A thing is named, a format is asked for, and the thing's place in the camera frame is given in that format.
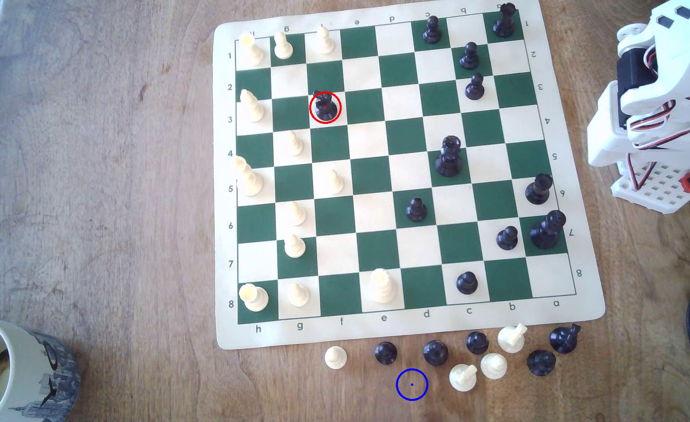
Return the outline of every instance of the chessboard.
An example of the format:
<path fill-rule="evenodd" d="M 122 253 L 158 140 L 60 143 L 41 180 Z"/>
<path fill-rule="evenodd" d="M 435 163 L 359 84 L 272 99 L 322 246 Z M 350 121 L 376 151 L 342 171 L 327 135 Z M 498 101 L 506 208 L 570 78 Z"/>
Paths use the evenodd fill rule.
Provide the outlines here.
<path fill-rule="evenodd" d="M 513 33 L 493 31 L 496 2 L 439 0 L 225 23 L 214 34 L 215 294 L 218 344 L 247 349 L 600 318 L 605 312 L 582 192 L 537 0 L 515 2 Z M 436 16 L 441 38 L 423 39 Z M 319 29 L 333 49 L 322 53 Z M 292 46 L 275 53 L 275 34 Z M 244 57 L 241 34 L 264 54 Z M 478 66 L 459 60 L 477 44 Z M 465 88 L 483 76 L 484 94 Z M 250 117 L 241 91 L 263 107 Z M 338 118 L 315 119 L 315 92 L 333 94 Z M 294 155 L 290 131 L 302 144 Z M 435 169 L 442 140 L 461 141 L 461 168 Z M 237 157 L 260 178 L 244 195 Z M 333 194 L 331 172 L 342 188 Z M 549 199 L 525 190 L 553 178 Z M 427 214 L 406 216 L 419 197 Z M 300 225 L 288 215 L 294 201 Z M 530 230 L 554 209 L 566 223 L 539 249 Z M 505 227 L 518 245 L 496 242 Z M 300 257 L 285 251 L 295 234 Z M 373 299 L 371 275 L 385 269 L 396 290 Z M 471 294 L 457 277 L 475 275 Z M 252 311 L 241 287 L 263 289 Z M 294 306 L 290 286 L 308 299 Z"/>

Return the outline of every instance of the white square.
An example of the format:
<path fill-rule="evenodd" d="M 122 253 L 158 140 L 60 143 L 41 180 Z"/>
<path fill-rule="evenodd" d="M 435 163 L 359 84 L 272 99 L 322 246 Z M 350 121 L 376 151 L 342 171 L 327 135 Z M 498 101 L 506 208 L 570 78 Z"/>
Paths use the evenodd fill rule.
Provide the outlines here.
<path fill-rule="evenodd" d="M 277 280 L 277 242 L 239 243 L 238 284 Z"/>
<path fill-rule="evenodd" d="M 447 305 L 490 301 L 488 281 L 485 275 L 485 264 L 483 264 L 482 261 L 442 264 L 441 270 L 444 274 L 444 293 L 446 293 Z M 456 288 L 456 279 L 467 271 L 475 274 L 475 278 L 478 279 L 478 290 L 472 294 L 464 294 Z"/>
<path fill-rule="evenodd" d="M 441 264 L 439 229 L 434 225 L 396 229 L 396 248 L 402 268 Z"/>
<path fill-rule="evenodd" d="M 530 71 L 524 40 L 490 43 L 488 55 L 495 75 Z"/>
<path fill-rule="evenodd" d="M 394 299 L 388 303 L 378 303 L 371 299 L 372 271 L 364 271 L 358 274 L 360 277 L 360 308 L 363 312 L 388 311 L 405 308 L 405 297 L 402 294 L 402 271 L 400 271 L 399 268 L 387 268 L 386 270 L 394 282 L 394 288 L 396 289 Z"/>
<path fill-rule="evenodd" d="M 417 82 L 442 82 L 454 80 L 454 64 L 451 50 L 427 50 L 415 52 L 415 68 L 417 69 Z"/>
<path fill-rule="evenodd" d="M 393 191 L 431 187 L 428 152 L 411 152 L 389 156 L 389 173 Z"/>
<path fill-rule="evenodd" d="M 412 25 L 409 22 L 376 27 L 376 48 L 378 55 L 412 53 Z"/>
<path fill-rule="evenodd" d="M 534 297 L 574 294 L 568 254 L 528 256 L 527 271 Z"/>
<path fill-rule="evenodd" d="M 358 273 L 358 240 L 355 233 L 316 237 L 319 275 Z"/>
<path fill-rule="evenodd" d="M 308 289 L 308 302 L 300 308 L 293 306 L 288 299 L 288 288 L 293 284 L 300 284 Z M 280 319 L 306 318 L 321 315 L 321 300 L 319 295 L 319 277 L 296 277 L 277 281 L 277 312 Z"/>
<path fill-rule="evenodd" d="M 310 32 L 304 36 L 306 42 L 306 63 L 333 62 L 342 60 L 342 44 L 340 43 L 340 31 L 330 31 L 329 37 L 334 41 L 334 50 L 331 53 L 321 54 L 317 51 L 319 36 L 316 32 Z"/>
<path fill-rule="evenodd" d="M 271 69 L 272 98 L 303 97 L 308 94 L 306 64 L 275 66 Z"/>
<path fill-rule="evenodd" d="M 517 238 L 519 240 L 517 246 L 510 251 L 501 249 L 496 243 L 496 236 L 507 226 L 515 226 L 517 228 Z M 523 242 L 524 233 L 522 233 L 522 228 L 519 225 L 519 219 L 517 217 L 482 220 L 478 222 L 478 234 L 480 234 L 481 237 L 481 251 L 483 252 L 484 261 L 525 257 L 525 245 Z"/>
<path fill-rule="evenodd" d="M 347 126 L 350 159 L 389 155 L 386 122 L 357 123 Z"/>
<path fill-rule="evenodd" d="M 419 85 L 388 86 L 382 88 L 384 120 L 411 119 L 423 116 Z"/>
<path fill-rule="evenodd" d="M 342 190 L 338 194 L 332 194 L 329 182 L 330 171 L 334 169 L 342 179 Z M 350 160 L 322 161 L 311 165 L 313 173 L 313 197 L 316 199 L 323 197 L 342 197 L 352 196 L 352 172 L 350 171 Z"/>
<path fill-rule="evenodd" d="M 473 183 L 511 179 L 509 157 L 504 143 L 467 147 L 467 161 Z"/>
<path fill-rule="evenodd" d="M 472 185 L 435 186 L 433 210 L 437 225 L 476 222 L 478 214 Z"/>
<path fill-rule="evenodd" d="M 379 71 L 377 56 L 343 60 L 342 76 L 345 91 L 382 87 L 382 74 Z"/>
<path fill-rule="evenodd" d="M 355 231 L 394 230 L 394 196 L 389 192 L 355 195 L 352 197 L 355 208 Z"/>
<path fill-rule="evenodd" d="M 449 30 L 449 46 L 452 48 L 465 46 L 471 41 L 478 45 L 488 43 L 485 22 L 481 14 L 447 18 L 446 28 Z"/>
<path fill-rule="evenodd" d="M 499 115 L 506 143 L 543 139 L 543 126 L 536 105 L 502 108 Z"/>

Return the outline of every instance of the table surface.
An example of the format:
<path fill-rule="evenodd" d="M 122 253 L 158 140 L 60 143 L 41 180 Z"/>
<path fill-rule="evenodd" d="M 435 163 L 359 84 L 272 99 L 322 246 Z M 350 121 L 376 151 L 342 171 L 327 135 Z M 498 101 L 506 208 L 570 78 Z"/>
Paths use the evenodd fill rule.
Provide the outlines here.
<path fill-rule="evenodd" d="M 656 1 L 543 0 L 607 311 L 549 376 L 510 356 L 469 393 L 448 372 L 479 359 L 467 333 L 222 350 L 214 322 L 212 34 L 221 23 L 386 5 L 386 0 L 2 2 L 0 319 L 79 356 L 71 420 L 690 420 L 690 204 L 662 216 L 611 197 L 615 168 L 586 161 L 585 129 L 615 78 L 615 31 Z M 547 349 L 553 326 L 524 350 Z M 498 330 L 487 330 L 495 337 Z M 450 345 L 428 367 L 428 340 Z M 425 369 L 407 402 L 394 380 Z"/>

